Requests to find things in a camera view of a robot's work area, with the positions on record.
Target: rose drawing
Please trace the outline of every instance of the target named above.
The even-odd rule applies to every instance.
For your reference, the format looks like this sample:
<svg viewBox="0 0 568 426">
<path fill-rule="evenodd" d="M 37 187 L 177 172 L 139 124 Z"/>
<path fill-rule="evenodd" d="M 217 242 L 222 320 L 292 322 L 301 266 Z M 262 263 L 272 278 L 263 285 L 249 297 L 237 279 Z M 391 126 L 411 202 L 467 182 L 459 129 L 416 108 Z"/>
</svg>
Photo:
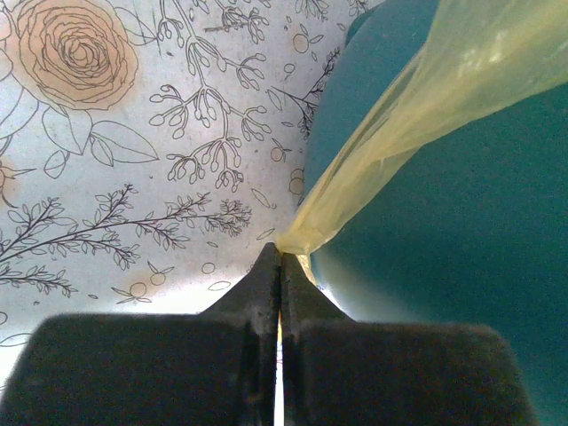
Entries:
<svg viewBox="0 0 568 426">
<path fill-rule="evenodd" d="M 107 0 L 27 0 L 11 13 L 13 75 L 57 110 L 107 110 L 132 87 L 136 53 Z"/>
</svg>

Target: black plastic part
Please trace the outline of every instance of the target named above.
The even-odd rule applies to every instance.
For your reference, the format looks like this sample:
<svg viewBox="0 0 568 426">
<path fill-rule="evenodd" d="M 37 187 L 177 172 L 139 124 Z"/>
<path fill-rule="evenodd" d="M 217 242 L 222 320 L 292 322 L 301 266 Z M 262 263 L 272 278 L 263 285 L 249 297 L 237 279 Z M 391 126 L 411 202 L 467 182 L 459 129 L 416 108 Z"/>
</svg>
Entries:
<svg viewBox="0 0 568 426">
<path fill-rule="evenodd" d="M 244 315 L 256 339 L 241 366 L 245 377 L 241 424 L 274 423 L 279 311 L 280 254 L 269 243 L 239 284 L 201 314 L 203 318 L 226 313 Z"/>
<path fill-rule="evenodd" d="M 357 323 L 267 244 L 200 315 L 44 322 L 0 425 L 272 426 L 279 310 L 287 425 L 537 424 L 510 348 L 490 328 Z"/>
<path fill-rule="evenodd" d="M 195 315 L 71 315 L 34 333 L 0 425 L 273 425 L 280 255 Z"/>
<path fill-rule="evenodd" d="M 533 426 L 509 346 L 488 327 L 357 323 L 282 258 L 286 424 Z"/>
</svg>

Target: black clamp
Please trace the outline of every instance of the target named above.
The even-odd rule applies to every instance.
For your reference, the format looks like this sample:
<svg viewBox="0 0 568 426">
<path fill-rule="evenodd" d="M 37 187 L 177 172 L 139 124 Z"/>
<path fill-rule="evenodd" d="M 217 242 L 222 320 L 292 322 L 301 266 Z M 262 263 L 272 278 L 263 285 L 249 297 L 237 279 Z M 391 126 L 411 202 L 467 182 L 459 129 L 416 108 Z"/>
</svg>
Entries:
<svg viewBox="0 0 568 426">
<path fill-rule="evenodd" d="M 267 244 L 199 315 L 46 320 L 0 425 L 273 425 L 279 316 L 286 425 L 538 424 L 490 328 L 358 323 Z"/>
</svg>

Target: branch drawing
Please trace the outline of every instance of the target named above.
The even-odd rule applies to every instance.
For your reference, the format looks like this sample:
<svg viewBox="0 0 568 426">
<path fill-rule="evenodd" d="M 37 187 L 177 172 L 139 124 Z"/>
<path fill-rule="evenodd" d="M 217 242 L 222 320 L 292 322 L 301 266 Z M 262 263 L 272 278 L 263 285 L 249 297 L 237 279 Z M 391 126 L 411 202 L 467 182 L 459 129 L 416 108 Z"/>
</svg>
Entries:
<svg viewBox="0 0 568 426">
<path fill-rule="evenodd" d="M 221 26 L 214 28 L 205 28 L 205 32 L 221 31 L 229 32 L 230 29 L 246 27 L 252 43 L 258 44 L 264 41 L 264 32 L 260 29 L 261 25 L 268 26 L 268 19 L 260 16 L 258 8 L 253 7 L 248 14 L 244 13 L 240 7 L 225 6 L 220 0 L 215 0 L 215 4 L 221 9 Z"/>
<path fill-rule="evenodd" d="M 223 29 L 226 26 L 240 25 L 245 22 L 241 10 L 232 6 L 224 6 L 220 1 L 216 1 L 218 7 L 223 11 Z M 158 40 L 165 43 L 168 39 L 175 37 L 177 47 L 184 50 L 187 71 L 192 76 L 199 78 L 200 87 L 192 95 L 185 97 L 181 91 L 172 84 L 163 84 L 159 93 L 150 97 L 150 101 L 155 104 L 164 104 L 165 109 L 155 114 L 150 119 L 153 126 L 162 126 L 167 123 L 172 129 L 174 139 L 182 138 L 186 133 L 186 128 L 193 116 L 203 127 L 209 128 L 212 123 L 221 118 L 223 129 L 219 137 L 196 147 L 189 154 L 169 154 L 167 158 L 174 162 L 168 180 L 179 180 L 188 176 L 190 185 L 198 179 L 204 179 L 206 172 L 205 166 L 209 165 L 212 173 L 217 173 L 216 188 L 221 186 L 231 186 L 236 192 L 239 183 L 244 181 L 242 173 L 237 169 L 241 165 L 241 139 L 231 133 L 230 117 L 235 117 L 241 122 L 242 136 L 250 141 L 251 138 L 264 140 L 264 134 L 272 133 L 271 128 L 260 121 L 258 114 L 266 114 L 264 106 L 253 106 L 244 111 L 232 106 L 225 97 L 214 87 L 206 82 L 203 68 L 211 67 L 211 61 L 217 64 L 221 72 L 232 68 L 237 80 L 244 89 L 260 90 L 257 79 L 263 80 L 264 74 L 256 67 L 257 62 L 266 61 L 265 55 L 257 53 L 248 56 L 242 61 L 236 61 L 223 55 L 219 49 L 199 36 L 191 22 L 189 15 L 181 6 L 179 0 L 169 0 L 168 5 L 173 6 L 168 9 L 166 0 L 160 1 L 161 19 L 158 23 Z M 247 26 L 256 39 L 264 37 L 257 24 L 268 25 L 264 18 L 257 18 L 258 10 L 254 8 L 247 17 Z"/>
<path fill-rule="evenodd" d="M 160 215 L 151 211 L 144 218 L 129 219 L 123 213 L 133 209 L 130 197 L 136 193 L 134 186 L 127 184 L 112 193 L 97 195 L 99 206 L 93 219 L 83 219 L 81 223 L 64 216 L 65 208 L 58 198 L 48 198 L 31 208 L 24 204 L 20 210 L 9 210 L 8 218 L 16 228 L 12 238 L 0 233 L 0 286 L 19 288 L 29 284 L 46 295 L 58 288 L 63 296 L 70 297 L 77 290 L 64 278 L 65 270 L 50 273 L 45 266 L 33 266 L 23 272 L 13 270 L 11 261 L 24 256 L 67 257 L 79 253 L 95 256 L 106 252 L 125 271 L 139 259 L 139 245 L 122 244 L 118 232 L 123 228 L 132 228 L 138 238 L 152 235 L 155 243 L 167 251 L 184 249 L 190 240 L 180 234 L 180 224 L 194 228 L 197 221 L 202 221 L 207 232 L 219 231 L 233 237 L 249 225 L 252 214 L 240 201 L 228 200 L 220 202 L 219 211 L 207 213 L 206 206 L 211 202 L 209 194 L 198 193 L 197 198 L 179 196 L 175 201 L 166 202 L 166 211 Z M 41 238 L 40 234 L 49 236 Z"/>
<path fill-rule="evenodd" d="M 297 124 L 298 129 L 304 135 L 304 139 L 310 136 L 310 131 L 312 130 L 313 116 L 318 107 L 318 103 L 321 99 L 321 94 L 326 88 L 327 80 L 331 76 L 335 68 L 335 63 L 339 57 L 339 48 L 331 51 L 327 56 L 327 62 L 323 65 L 323 74 L 319 77 L 316 83 L 310 88 L 310 90 L 302 97 L 293 95 L 276 87 L 272 87 L 272 91 L 267 91 L 269 99 L 272 104 L 279 110 L 282 108 L 282 102 L 278 95 L 274 92 L 277 91 L 280 95 L 288 98 L 296 104 L 297 107 L 302 111 L 302 118 Z M 286 127 L 292 127 L 294 124 L 290 122 L 282 123 Z"/>
</svg>

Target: yellow plastic bag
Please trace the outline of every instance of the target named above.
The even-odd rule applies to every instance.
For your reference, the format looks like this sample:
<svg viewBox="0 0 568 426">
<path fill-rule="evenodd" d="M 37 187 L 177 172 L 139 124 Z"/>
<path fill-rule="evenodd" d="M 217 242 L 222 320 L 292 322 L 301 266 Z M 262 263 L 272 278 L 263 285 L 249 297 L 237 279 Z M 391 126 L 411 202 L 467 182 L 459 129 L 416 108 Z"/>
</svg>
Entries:
<svg viewBox="0 0 568 426">
<path fill-rule="evenodd" d="M 441 0 L 426 43 L 310 191 L 279 250 L 309 255 L 421 146 L 567 81 L 568 0 Z"/>
</svg>

